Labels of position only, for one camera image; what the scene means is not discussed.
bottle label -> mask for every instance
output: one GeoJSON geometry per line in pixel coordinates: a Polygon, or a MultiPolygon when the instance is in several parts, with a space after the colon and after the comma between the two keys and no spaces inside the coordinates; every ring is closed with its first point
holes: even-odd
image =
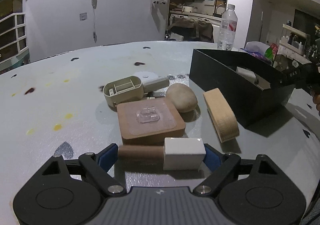
{"type": "Polygon", "coordinates": [[[237,22],[234,20],[222,20],[221,21],[221,28],[236,32],[237,22]]]}
{"type": "Polygon", "coordinates": [[[230,20],[229,21],[229,26],[228,26],[228,30],[231,30],[233,32],[236,32],[236,28],[237,28],[237,22],[234,20],[230,20]]]}

wall outlet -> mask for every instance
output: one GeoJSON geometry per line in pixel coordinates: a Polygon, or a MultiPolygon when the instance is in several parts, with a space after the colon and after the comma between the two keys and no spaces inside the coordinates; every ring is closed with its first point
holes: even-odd
{"type": "Polygon", "coordinates": [[[80,21],[87,19],[87,13],[86,12],[80,13],[79,15],[80,15],[80,21]]]}

plastic water bottle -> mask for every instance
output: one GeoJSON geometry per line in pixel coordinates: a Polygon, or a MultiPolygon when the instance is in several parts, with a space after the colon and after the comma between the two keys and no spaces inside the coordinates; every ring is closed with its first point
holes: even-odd
{"type": "Polygon", "coordinates": [[[218,49],[232,50],[235,40],[238,17],[235,6],[228,4],[228,9],[222,14],[220,32],[218,38],[218,49]]]}

wooden cylinder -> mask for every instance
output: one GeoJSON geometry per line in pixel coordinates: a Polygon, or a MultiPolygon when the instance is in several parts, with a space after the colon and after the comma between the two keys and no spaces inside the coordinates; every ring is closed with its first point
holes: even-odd
{"type": "Polygon", "coordinates": [[[162,146],[119,146],[118,158],[128,160],[152,160],[162,161],[164,159],[164,148],[162,146]]]}

clear plastic hook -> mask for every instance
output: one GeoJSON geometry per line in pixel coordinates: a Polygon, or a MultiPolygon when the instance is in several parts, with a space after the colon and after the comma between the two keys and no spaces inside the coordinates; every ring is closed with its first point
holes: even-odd
{"type": "Polygon", "coordinates": [[[159,114],[155,107],[144,108],[137,112],[137,119],[141,123],[158,121],[160,119],[159,114]]]}

